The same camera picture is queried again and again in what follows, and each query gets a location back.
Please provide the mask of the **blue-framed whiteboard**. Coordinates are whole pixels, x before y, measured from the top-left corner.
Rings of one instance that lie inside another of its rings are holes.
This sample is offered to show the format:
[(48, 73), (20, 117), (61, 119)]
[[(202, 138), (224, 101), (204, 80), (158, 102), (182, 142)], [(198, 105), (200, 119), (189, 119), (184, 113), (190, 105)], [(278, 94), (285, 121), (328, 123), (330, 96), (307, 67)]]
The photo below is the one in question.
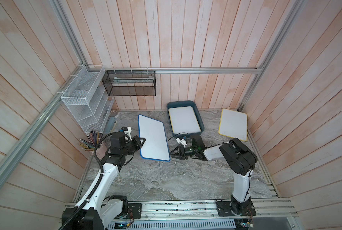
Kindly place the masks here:
[(170, 161), (168, 141), (162, 122), (139, 115), (138, 131), (139, 137), (146, 139), (143, 147), (140, 149), (140, 155), (143, 159)]

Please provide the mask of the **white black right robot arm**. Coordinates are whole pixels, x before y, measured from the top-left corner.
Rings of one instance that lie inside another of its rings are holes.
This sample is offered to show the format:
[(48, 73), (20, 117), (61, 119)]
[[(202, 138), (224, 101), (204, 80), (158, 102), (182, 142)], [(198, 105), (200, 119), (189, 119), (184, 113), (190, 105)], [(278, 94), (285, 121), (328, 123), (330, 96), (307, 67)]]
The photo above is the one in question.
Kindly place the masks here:
[(250, 188), (251, 177), (258, 159), (256, 154), (238, 138), (229, 142), (206, 147), (200, 135), (177, 138), (178, 146), (169, 152), (172, 158), (189, 158), (210, 161), (224, 158), (234, 172), (234, 188), (230, 201), (216, 199), (215, 204), (221, 217), (255, 215)]

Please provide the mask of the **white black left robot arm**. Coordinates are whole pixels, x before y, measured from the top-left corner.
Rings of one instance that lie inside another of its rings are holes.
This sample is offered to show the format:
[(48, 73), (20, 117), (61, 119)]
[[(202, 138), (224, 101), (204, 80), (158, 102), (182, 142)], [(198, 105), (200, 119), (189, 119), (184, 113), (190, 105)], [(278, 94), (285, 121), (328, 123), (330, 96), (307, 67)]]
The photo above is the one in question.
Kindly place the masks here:
[(146, 142), (146, 138), (130, 137), (124, 131), (109, 133), (97, 143), (93, 156), (100, 170), (88, 191), (74, 208), (67, 208), (62, 215), (61, 230), (105, 230), (116, 217), (129, 214), (126, 196), (113, 195), (103, 206), (105, 196), (121, 168), (130, 161)]

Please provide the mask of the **yellow-framed whiteboard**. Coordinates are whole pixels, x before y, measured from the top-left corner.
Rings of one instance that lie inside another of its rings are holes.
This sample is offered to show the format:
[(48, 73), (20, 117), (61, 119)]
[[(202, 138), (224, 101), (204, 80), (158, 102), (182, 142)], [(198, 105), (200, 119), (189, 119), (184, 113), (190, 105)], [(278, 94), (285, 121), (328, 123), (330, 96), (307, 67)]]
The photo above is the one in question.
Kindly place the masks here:
[(201, 132), (199, 122), (193, 107), (169, 108), (169, 117), (174, 134), (177, 133), (198, 133)]
[(218, 133), (229, 138), (238, 138), (240, 141), (247, 141), (247, 122), (246, 113), (222, 109)]

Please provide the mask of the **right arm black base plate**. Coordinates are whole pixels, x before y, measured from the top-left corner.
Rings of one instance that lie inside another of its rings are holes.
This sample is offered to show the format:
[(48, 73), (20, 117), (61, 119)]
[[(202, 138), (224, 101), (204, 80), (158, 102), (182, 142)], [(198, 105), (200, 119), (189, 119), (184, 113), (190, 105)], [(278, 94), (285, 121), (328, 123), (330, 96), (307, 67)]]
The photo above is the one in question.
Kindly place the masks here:
[(256, 216), (256, 210), (251, 200), (244, 203), (238, 201), (223, 201), (221, 199), (215, 200), (218, 215), (220, 217), (228, 216)]

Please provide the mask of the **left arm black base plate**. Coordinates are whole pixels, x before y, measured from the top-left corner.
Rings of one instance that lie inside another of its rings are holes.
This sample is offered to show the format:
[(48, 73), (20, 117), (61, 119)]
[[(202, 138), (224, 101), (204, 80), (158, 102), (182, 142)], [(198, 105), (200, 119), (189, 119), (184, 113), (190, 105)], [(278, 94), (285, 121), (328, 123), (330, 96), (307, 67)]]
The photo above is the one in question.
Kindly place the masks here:
[(125, 219), (140, 219), (142, 215), (142, 204), (141, 203), (130, 203), (127, 204)]

